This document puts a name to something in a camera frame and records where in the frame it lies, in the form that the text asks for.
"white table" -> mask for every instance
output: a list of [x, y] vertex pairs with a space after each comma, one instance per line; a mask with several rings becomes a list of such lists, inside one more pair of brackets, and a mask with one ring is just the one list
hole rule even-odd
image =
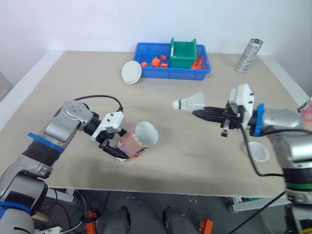
[[[204, 81], [142, 78], [135, 85], [121, 79], [121, 68], [132, 53], [49, 52], [0, 103], [0, 173], [23, 152], [31, 139], [67, 100], [83, 95], [109, 94], [125, 107], [125, 129], [150, 121], [160, 141], [127, 164], [117, 163], [78, 133], [54, 166], [50, 187], [126, 190], [222, 196], [272, 196], [284, 188], [282, 178], [259, 178], [244, 153], [241, 133], [220, 136], [216, 123], [174, 111], [171, 101], [203, 91], [206, 105], [224, 107], [230, 90], [248, 83], [255, 104], [266, 108], [297, 108], [308, 99], [302, 89], [271, 57], [257, 58], [249, 71], [234, 70], [239, 55], [209, 54], [212, 72]], [[90, 99], [90, 108], [104, 117], [113, 101]], [[269, 141], [271, 158], [258, 163], [263, 173], [280, 172]]]

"white feather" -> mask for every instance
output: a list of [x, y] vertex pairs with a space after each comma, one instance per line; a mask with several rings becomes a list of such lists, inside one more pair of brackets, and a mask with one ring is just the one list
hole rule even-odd
[[[179, 108], [175, 108], [178, 102], [179, 102], [178, 100], [173, 102], [174, 109], [179, 109]], [[202, 92], [200, 92], [193, 96], [185, 98], [181, 100], [180, 102], [181, 102], [181, 106], [180, 106], [181, 110], [195, 111], [195, 110], [203, 109], [203, 107], [205, 106], [205, 96]]]

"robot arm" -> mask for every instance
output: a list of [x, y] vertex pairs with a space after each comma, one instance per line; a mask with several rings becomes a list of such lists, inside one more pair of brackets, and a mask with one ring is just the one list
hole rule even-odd
[[77, 131], [84, 131], [99, 147], [115, 157], [128, 158], [121, 150], [109, 145], [120, 128], [122, 111], [109, 113], [104, 120], [77, 100], [64, 103], [38, 135], [29, 133], [33, 142], [13, 162], [0, 178], [0, 233], [34, 232], [30, 215], [35, 214], [47, 193], [46, 179], [53, 164], [66, 149]]
[[283, 170], [285, 194], [292, 202], [286, 210], [287, 224], [290, 231], [300, 233], [312, 227], [311, 132], [284, 132], [285, 129], [298, 131], [304, 128], [297, 111], [265, 110], [264, 104], [253, 111], [253, 102], [254, 94], [244, 84], [231, 91], [225, 108], [204, 107], [204, 110], [193, 111], [193, 114], [206, 121], [220, 123], [223, 137], [228, 136], [229, 129], [249, 129], [251, 136], [269, 138]]

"blue plastic tray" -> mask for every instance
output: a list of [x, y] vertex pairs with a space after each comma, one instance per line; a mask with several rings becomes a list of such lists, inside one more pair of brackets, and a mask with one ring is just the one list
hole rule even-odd
[[[166, 78], [166, 79], [191, 79], [203, 80], [207, 73], [210, 73], [210, 64], [208, 61], [206, 49], [204, 45], [196, 45], [197, 54], [202, 59], [202, 69], [184, 69], [169, 67], [170, 59], [170, 44], [169, 43], [145, 43], [140, 42], [136, 45], [136, 51], [133, 60], [138, 63], [147, 62], [148, 67], [142, 67], [141, 77], [146, 78]], [[168, 68], [152, 67], [152, 59], [160, 55], [167, 56], [166, 61], [161, 61], [168, 64]]]

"cable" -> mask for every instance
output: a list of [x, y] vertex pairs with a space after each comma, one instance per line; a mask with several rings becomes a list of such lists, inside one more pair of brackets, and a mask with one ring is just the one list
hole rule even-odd
[[252, 154], [250, 152], [250, 148], [249, 148], [249, 144], [248, 144], [248, 139], [247, 139], [247, 135], [245, 133], [245, 130], [244, 130], [244, 127], [243, 125], [240, 123], [239, 124], [239, 128], [240, 128], [240, 131], [242, 132], [242, 135], [243, 135], [243, 138], [244, 138], [244, 142], [245, 142], [245, 145], [246, 145], [246, 149], [247, 149], [247, 153], [248, 153], [248, 157], [250, 159], [250, 162], [252, 163], [252, 166], [253, 166], [253, 169], [254, 171], [256, 172], [256, 174], [260, 177], [266, 177], [266, 176], [278, 176], [278, 177], [284, 177], [282, 174], [277, 174], [277, 173], [268, 173], [268, 174], [262, 174], [258, 171], [255, 163], [254, 163], [254, 160], [252, 158]]
[[312, 134], [312, 131], [309, 131], [306, 129], [289, 128], [289, 129], [278, 129], [278, 130], [265, 132], [265, 133], [262, 133], [261, 136], [266, 136], [266, 135], [276, 134], [276, 133], [283, 133], [283, 132], [300, 132], [300, 133]]
[[78, 209], [70, 216], [70, 221], [72, 221], [72, 218], [74, 217], [75, 214], [77, 214], [79, 211], [80, 211], [80, 208], [81, 208], [81, 204], [82, 204], [82, 198], [81, 196], [79, 197], [79, 206], [78, 206]]
[[59, 206], [61, 206], [61, 207], [63, 208], [63, 210], [65, 211], [65, 214], [66, 214], [67, 221], [68, 221], [68, 226], [69, 226], [69, 228], [72, 228], [72, 226], [71, 226], [71, 224], [70, 224], [69, 215], [68, 215], [68, 212], [67, 212], [66, 208], [65, 208], [62, 204], [60, 204], [60, 203], [54, 203], [54, 204], [55, 204], [55, 205], [59, 205]]
[[80, 221], [80, 223], [79, 223], [79, 224], [77, 224], [75, 227], [73, 227], [73, 228], [71, 228], [71, 229], [69, 229], [69, 230], [67, 230], [67, 231], [60, 232], [60, 234], [63, 234], [63, 233], [68, 233], [68, 232], [70, 232], [70, 231], [72, 231], [72, 230], [76, 229], [77, 227], [79, 227], [79, 225], [80, 225], [81, 223], [82, 223], [82, 221]]
[[81, 196], [82, 200], [83, 200], [83, 203], [84, 203], [84, 212], [87, 212], [87, 203], [86, 203], [86, 200], [84, 199], [83, 195], [81, 195], [81, 193], [76, 190], [77, 193], [79, 193], [79, 195]]
[[105, 199], [105, 202], [104, 202], [104, 207], [103, 207], [103, 210], [102, 212], [100, 213], [99, 215], [99, 218], [103, 215], [104, 211], [105, 211], [105, 208], [106, 208], [106, 205], [107, 205], [107, 201], [108, 201], [108, 197], [110, 195], [111, 191], [108, 192], [107, 196], [106, 196], [106, 199]]
[[97, 226], [96, 226], [96, 224], [94, 224], [94, 229], [96, 230], [96, 234], [98, 234], [98, 231], [97, 231]]
[[40, 211], [47, 211], [47, 210], [49, 210], [49, 209], [52, 209], [56, 204], [57, 204], [57, 202], [58, 202], [58, 193], [57, 193], [57, 191], [56, 191], [56, 189], [53, 189], [54, 190], [54, 192], [55, 192], [55, 202], [54, 202], [54, 204], [52, 205], [52, 206], [50, 206], [49, 208], [46, 208], [46, 209], [43, 209], [43, 210], [40, 210]]
[[257, 214], [259, 214], [261, 211], [263, 211], [264, 209], [266, 209], [267, 207], [269, 207], [270, 205], [272, 205], [274, 202], [276, 202], [281, 196], [283, 196], [285, 194], [285, 192], [282, 192], [280, 195], [278, 195], [277, 197], [275, 197], [272, 201], [270, 201], [268, 204], [266, 204], [264, 207], [262, 207], [260, 210], [258, 210], [257, 212], [255, 212], [252, 216], [250, 216], [249, 218], [247, 218], [244, 222], [242, 222], [240, 225], [238, 225], [236, 228], [234, 228], [232, 231], [230, 231], [228, 234], [232, 234], [233, 232], [235, 232], [237, 229], [239, 229], [241, 226], [243, 226], [245, 223], [247, 223], [249, 220], [251, 220], [253, 217], [255, 217]]
[[119, 104], [119, 108], [117, 111], [123, 112], [123, 107], [122, 107], [121, 102], [117, 98], [115, 98], [113, 96], [109, 96], [109, 95], [89, 95], [89, 96], [84, 96], [84, 97], [78, 97], [74, 100], [79, 101], [79, 100], [83, 100], [83, 99], [87, 99], [87, 98], [111, 98]]

